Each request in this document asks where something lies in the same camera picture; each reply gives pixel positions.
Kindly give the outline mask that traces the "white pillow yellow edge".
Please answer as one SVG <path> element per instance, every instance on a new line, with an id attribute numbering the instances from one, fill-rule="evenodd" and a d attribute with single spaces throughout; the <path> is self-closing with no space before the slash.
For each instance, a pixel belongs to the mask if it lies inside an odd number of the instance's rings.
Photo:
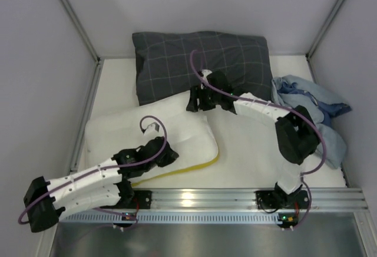
<path id="1" fill-rule="evenodd" d="M 186 110 L 189 98 L 186 91 L 152 104 L 113 109 L 91 118 L 85 126 L 78 169 L 88 169 L 122 149 L 145 145 L 155 136 L 163 135 L 163 131 L 141 131 L 157 119 L 166 128 L 167 141 L 179 157 L 169 166 L 155 167 L 131 179 L 133 186 L 211 166 L 219 159 L 219 148 L 207 117 L 202 112 Z"/>

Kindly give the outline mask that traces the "blue whale-print pillowcase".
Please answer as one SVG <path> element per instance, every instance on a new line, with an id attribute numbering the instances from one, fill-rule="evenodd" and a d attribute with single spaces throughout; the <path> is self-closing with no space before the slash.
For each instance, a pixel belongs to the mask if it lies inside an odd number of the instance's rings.
<path id="1" fill-rule="evenodd" d="M 273 78 L 271 95 L 275 104 L 290 108 L 303 106 L 307 109 L 325 141 L 326 164 L 332 169 L 339 168 L 345 158 L 347 145 L 333 128 L 332 119 L 352 111 L 346 100 L 294 75 Z"/>

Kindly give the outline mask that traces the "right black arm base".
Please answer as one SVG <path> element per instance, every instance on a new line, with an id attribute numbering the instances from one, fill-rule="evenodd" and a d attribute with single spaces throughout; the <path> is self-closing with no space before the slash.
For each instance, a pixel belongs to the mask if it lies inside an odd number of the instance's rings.
<path id="1" fill-rule="evenodd" d="M 279 210 L 279 204 L 274 197 L 272 190 L 258 190 L 255 194 L 259 210 L 268 214 L 275 213 Z"/>

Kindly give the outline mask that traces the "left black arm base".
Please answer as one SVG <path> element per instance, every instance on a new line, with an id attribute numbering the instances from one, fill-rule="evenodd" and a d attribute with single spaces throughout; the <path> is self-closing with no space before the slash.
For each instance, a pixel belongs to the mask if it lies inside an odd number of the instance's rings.
<path id="1" fill-rule="evenodd" d="M 152 194 L 150 190 L 136 190 L 132 199 L 133 207 L 142 210 L 150 209 Z"/>

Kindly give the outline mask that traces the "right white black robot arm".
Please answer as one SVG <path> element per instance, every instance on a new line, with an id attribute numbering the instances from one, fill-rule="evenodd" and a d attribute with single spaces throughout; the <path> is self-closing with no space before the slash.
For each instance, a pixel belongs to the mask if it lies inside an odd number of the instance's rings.
<path id="1" fill-rule="evenodd" d="M 195 75 L 200 84 L 190 89 L 187 111 L 209 111 L 219 106 L 264 124 L 276 136 L 275 142 L 283 157 L 278 165 L 279 176 L 271 194 L 258 196 L 259 208 L 281 209 L 296 203 L 303 184 L 302 164 L 320 143 L 307 109 L 303 106 L 289 110 L 275 107 L 252 93 L 232 87 L 221 71 L 202 70 Z"/>

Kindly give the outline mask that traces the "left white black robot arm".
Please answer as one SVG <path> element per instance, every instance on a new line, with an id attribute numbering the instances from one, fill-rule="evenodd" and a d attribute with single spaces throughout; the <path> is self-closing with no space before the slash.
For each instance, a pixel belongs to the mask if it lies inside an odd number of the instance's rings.
<path id="1" fill-rule="evenodd" d="M 128 206 L 134 197 L 130 179 L 173 164 L 179 155 L 165 137 L 146 145 L 123 149 L 94 167 L 59 179 L 35 178 L 24 196 L 31 232 L 45 231 L 67 216 L 87 209 Z"/>

